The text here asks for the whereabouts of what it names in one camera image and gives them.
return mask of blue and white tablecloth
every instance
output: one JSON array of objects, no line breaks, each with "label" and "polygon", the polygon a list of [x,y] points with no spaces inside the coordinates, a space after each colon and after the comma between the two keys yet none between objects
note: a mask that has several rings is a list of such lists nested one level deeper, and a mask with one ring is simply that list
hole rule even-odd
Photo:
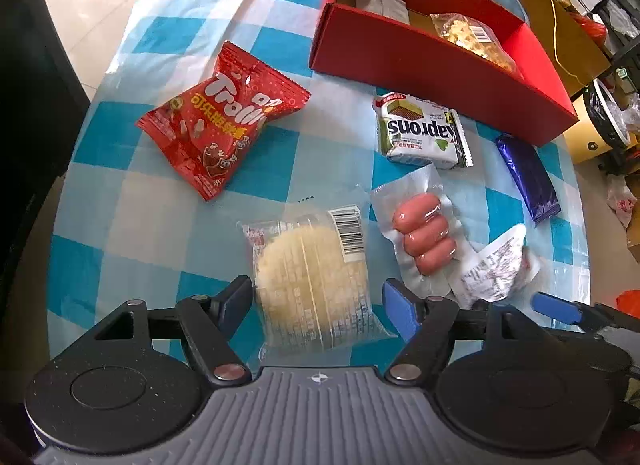
[{"label": "blue and white tablecloth", "polygon": [[[172,307],[190,295],[214,295],[236,275],[251,275],[238,221],[277,219],[287,202],[356,184],[371,189],[415,169],[376,152],[374,88],[308,68],[320,1],[137,2],[66,173],[49,264],[52,355],[127,299]],[[268,125],[226,190],[205,203],[134,122],[208,78],[226,39],[287,74],[312,97],[303,111]],[[440,174],[466,237],[479,249],[524,222],[527,245],[543,258],[544,269],[513,302],[531,313],[528,298],[537,290],[588,302],[582,205],[564,140],[538,150],[562,213],[534,228],[493,143],[498,132],[470,119],[463,118],[463,125],[475,166]],[[399,277],[399,270],[372,212],[366,229],[370,292],[380,304],[384,279]],[[252,311],[232,346],[248,360],[261,342]],[[179,343],[154,344],[181,354]],[[401,346],[399,339],[379,341],[334,350],[314,362],[385,367]]]}]

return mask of tile floor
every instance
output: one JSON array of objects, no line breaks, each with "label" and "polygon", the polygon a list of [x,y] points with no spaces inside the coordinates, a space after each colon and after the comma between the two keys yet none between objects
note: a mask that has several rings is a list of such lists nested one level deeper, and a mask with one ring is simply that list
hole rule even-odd
[{"label": "tile floor", "polygon": [[[60,39],[87,95],[93,97],[120,44],[136,0],[46,0]],[[596,163],[577,167],[591,254],[591,297],[614,304],[625,289],[640,288],[640,266],[626,249],[625,230],[608,208]],[[62,180],[52,188],[15,277],[2,334],[0,398],[19,400],[24,384],[48,360],[45,288],[49,239]]]}]

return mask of red box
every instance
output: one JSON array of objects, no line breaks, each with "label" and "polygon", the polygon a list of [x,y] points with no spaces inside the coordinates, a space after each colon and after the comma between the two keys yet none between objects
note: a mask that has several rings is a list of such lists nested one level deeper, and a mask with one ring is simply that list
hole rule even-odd
[{"label": "red box", "polygon": [[523,79],[434,33],[324,0],[309,66],[401,91],[542,146],[577,122],[531,29],[491,0],[403,0],[420,14],[458,12],[487,24]]}]

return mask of purple snack bar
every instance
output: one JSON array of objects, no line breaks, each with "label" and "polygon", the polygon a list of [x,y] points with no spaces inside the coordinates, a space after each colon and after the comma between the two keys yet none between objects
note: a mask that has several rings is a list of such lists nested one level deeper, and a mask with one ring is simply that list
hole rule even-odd
[{"label": "purple snack bar", "polygon": [[558,214],[561,209],[556,190],[533,146],[507,133],[496,138],[495,144],[536,225]]}]

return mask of pink sausage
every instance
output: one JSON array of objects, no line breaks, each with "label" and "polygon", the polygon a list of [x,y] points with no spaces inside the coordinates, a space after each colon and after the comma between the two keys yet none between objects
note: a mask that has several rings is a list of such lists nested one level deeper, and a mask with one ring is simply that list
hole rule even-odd
[{"label": "pink sausage", "polygon": [[394,229],[408,234],[431,218],[440,209],[440,200],[435,194],[423,192],[405,201],[394,212]]},{"label": "pink sausage", "polygon": [[424,254],[433,249],[447,233],[449,233],[449,222],[442,214],[436,214],[425,225],[404,236],[404,252],[412,257]]},{"label": "pink sausage", "polygon": [[422,275],[431,275],[449,263],[455,251],[456,242],[451,238],[444,238],[426,254],[416,257],[415,266]]}]

